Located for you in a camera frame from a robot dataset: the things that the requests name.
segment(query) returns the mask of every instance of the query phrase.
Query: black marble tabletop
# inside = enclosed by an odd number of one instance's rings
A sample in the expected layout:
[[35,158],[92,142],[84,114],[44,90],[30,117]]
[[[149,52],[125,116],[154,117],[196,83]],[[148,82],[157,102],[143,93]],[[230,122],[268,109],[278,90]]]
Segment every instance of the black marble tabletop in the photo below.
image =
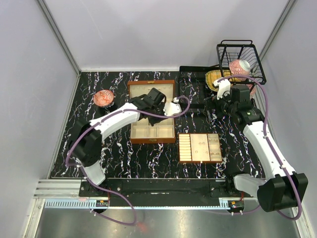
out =
[[[104,115],[93,102],[102,89],[115,95],[120,107],[129,99],[127,82],[137,80],[175,80],[176,95],[184,92],[192,102],[213,95],[207,86],[204,93],[197,86],[199,73],[179,72],[83,72],[81,74],[51,178],[80,178],[80,170],[67,167],[67,143],[71,129],[78,119],[92,120]],[[244,171],[264,177],[263,168],[247,138],[229,117],[217,119],[215,114],[189,110],[175,120],[176,132],[218,133],[222,149],[222,163],[200,164],[178,162],[178,141],[175,144],[131,144],[130,128],[125,126],[108,137],[102,145],[102,168],[108,178],[224,178],[227,171]]]

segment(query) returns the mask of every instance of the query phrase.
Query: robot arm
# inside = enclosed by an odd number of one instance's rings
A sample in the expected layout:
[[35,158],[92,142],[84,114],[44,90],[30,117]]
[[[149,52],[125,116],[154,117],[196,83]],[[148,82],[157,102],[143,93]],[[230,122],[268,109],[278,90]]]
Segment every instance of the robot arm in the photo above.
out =
[[141,110],[160,116],[173,116],[181,113],[179,104],[166,102],[166,96],[156,88],[152,88],[148,95],[132,98],[121,108],[101,118],[91,121],[77,121],[73,127],[69,148],[86,129],[100,123],[80,140],[72,153],[83,167],[88,178],[96,185],[101,184],[106,178],[100,166],[100,158],[102,142],[108,136],[122,127],[144,118],[148,118],[152,126],[164,120],[140,112],[126,110]]
[[[212,99],[215,103],[217,116],[233,117],[238,129],[252,144],[266,177],[266,180],[263,180],[251,177],[249,174],[236,174],[231,177],[231,187],[257,198],[260,206],[266,212],[297,206],[293,188],[283,169],[286,169],[291,175],[300,200],[303,199],[308,180],[305,174],[297,174],[286,161],[268,128],[266,128],[267,135],[264,135],[264,116],[259,109],[252,105],[249,88],[246,85],[233,85],[230,88],[230,82],[227,79],[215,81],[214,86],[219,87],[217,96]],[[283,162],[282,166],[269,146],[266,137],[269,138],[274,150]]]

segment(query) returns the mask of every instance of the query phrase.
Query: white wall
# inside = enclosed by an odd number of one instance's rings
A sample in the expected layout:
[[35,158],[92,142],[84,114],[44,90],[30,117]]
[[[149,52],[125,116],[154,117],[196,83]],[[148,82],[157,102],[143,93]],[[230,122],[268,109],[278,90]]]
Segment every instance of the white wall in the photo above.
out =
[[0,22],[0,237],[17,238],[76,76],[36,1],[0,1]]
[[260,52],[287,0],[46,0],[83,70],[217,63],[223,39]]
[[269,49],[263,67],[277,143],[309,180],[304,197],[317,232],[317,2],[298,1]]

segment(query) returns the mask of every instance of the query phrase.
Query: wooden box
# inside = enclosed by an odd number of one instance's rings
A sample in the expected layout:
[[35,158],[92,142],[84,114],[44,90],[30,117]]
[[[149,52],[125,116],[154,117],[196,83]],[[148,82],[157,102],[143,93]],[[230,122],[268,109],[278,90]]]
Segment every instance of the wooden box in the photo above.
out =
[[179,133],[180,163],[221,163],[218,134]]
[[[148,94],[152,88],[158,89],[166,96],[166,101],[171,102],[175,94],[174,80],[156,81],[129,81],[128,89],[130,98]],[[131,143],[175,143],[175,122],[174,119],[165,119],[154,126],[149,120],[141,119],[131,124]]]

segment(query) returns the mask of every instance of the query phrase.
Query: metal wire basket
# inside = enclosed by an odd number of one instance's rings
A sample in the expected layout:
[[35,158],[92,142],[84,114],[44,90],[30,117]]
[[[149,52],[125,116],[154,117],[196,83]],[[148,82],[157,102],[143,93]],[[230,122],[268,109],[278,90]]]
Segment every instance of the metal wire basket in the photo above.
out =
[[[259,59],[259,55],[252,40],[223,40],[217,45],[217,54],[219,60],[219,69],[221,76],[224,77],[224,71],[230,70],[229,64],[234,60],[246,60],[250,64],[250,76],[255,78],[260,84],[266,83],[265,74]],[[237,80],[235,84],[252,84],[254,82]]]

